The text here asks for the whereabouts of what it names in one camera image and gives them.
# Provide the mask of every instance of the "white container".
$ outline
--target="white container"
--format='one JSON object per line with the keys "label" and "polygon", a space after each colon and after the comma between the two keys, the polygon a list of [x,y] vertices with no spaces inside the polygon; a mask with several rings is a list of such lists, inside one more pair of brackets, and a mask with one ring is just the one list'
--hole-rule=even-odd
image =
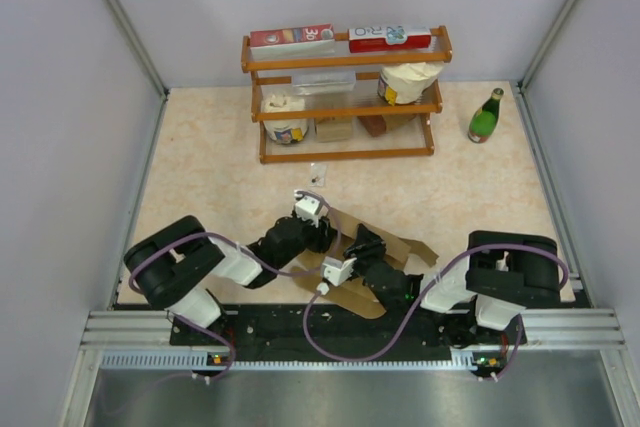
{"label": "white container", "polygon": [[[263,112],[294,112],[304,110],[302,97],[291,97],[285,94],[271,94],[262,101]],[[278,144],[291,144],[304,139],[309,129],[307,119],[268,120],[264,127],[267,134]]]}
{"label": "white container", "polygon": [[410,104],[438,78],[444,62],[422,62],[382,67],[378,94],[391,105]]}

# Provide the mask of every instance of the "red and white box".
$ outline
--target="red and white box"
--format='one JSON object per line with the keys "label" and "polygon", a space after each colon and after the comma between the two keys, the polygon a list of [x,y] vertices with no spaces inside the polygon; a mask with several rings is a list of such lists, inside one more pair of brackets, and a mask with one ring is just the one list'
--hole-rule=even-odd
{"label": "red and white box", "polygon": [[332,24],[260,30],[251,32],[249,45],[254,60],[312,57],[332,54],[335,35]]}
{"label": "red and white box", "polygon": [[379,25],[349,29],[349,51],[352,54],[426,49],[429,45],[431,30],[427,27]]}

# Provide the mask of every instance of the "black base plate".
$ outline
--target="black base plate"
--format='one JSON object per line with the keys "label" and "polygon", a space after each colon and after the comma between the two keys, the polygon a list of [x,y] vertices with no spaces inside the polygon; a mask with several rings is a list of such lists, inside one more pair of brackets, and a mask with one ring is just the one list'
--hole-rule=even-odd
{"label": "black base plate", "polygon": [[[304,337],[302,314],[306,304],[225,305],[225,338],[237,350],[238,361],[329,361]],[[384,347],[398,329],[403,314],[387,312],[367,320],[336,305],[314,305],[309,316],[309,330],[318,345],[344,357],[364,357]],[[499,346],[502,332],[477,328],[468,331],[469,314],[436,314],[418,309],[411,317],[394,347],[378,360],[420,361],[449,360],[450,347],[464,344]],[[516,321],[506,330],[508,341],[516,337]],[[210,337],[174,321],[171,345],[215,345]],[[523,334],[521,343],[526,343]]]}

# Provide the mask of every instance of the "gray floor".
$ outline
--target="gray floor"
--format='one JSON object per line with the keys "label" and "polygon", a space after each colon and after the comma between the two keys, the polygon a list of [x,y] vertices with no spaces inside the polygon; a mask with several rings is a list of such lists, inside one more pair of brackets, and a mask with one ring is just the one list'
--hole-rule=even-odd
{"label": "gray floor", "polygon": [[[101,372],[116,408],[166,372]],[[467,373],[238,372],[206,387],[172,379],[115,417],[94,395],[88,427],[615,427],[622,425],[595,352],[523,352],[498,384]]]}

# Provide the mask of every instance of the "shelf tier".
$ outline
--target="shelf tier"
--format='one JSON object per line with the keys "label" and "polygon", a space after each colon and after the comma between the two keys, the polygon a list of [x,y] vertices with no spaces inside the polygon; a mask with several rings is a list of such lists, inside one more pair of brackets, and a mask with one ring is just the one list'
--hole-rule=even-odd
{"label": "shelf tier", "polygon": [[289,84],[291,77],[257,78],[257,85],[253,86],[251,100],[251,120],[263,122],[265,120],[318,119],[323,117],[364,117],[368,115],[399,115],[399,114],[431,114],[442,111],[442,95],[436,80],[422,92],[422,96],[413,104],[389,105],[378,96],[376,80],[378,72],[360,72],[356,74],[358,81],[369,81],[363,87],[362,82],[356,83],[354,93],[319,94],[306,96],[305,110],[293,112],[261,112],[262,86]]}
{"label": "shelf tier", "polygon": [[355,150],[337,152],[304,152],[298,154],[268,154],[267,133],[264,123],[260,123],[260,150],[259,159],[262,164],[278,162],[322,162],[329,160],[349,159],[382,159],[389,157],[417,157],[433,155],[435,143],[431,133],[431,120],[429,114],[420,114],[417,121],[420,123],[420,132],[424,139],[424,147],[393,148],[379,150]]}
{"label": "shelf tier", "polygon": [[[248,36],[242,40],[241,65],[243,72],[259,72],[262,70],[308,69],[317,67],[348,67],[358,65],[403,64],[412,62],[451,62],[453,48],[449,33],[444,25],[431,29],[431,46],[429,49],[408,51],[373,52],[364,54],[333,55],[308,59],[260,60],[251,59],[251,42]],[[338,42],[349,40],[347,32],[335,34]]]}

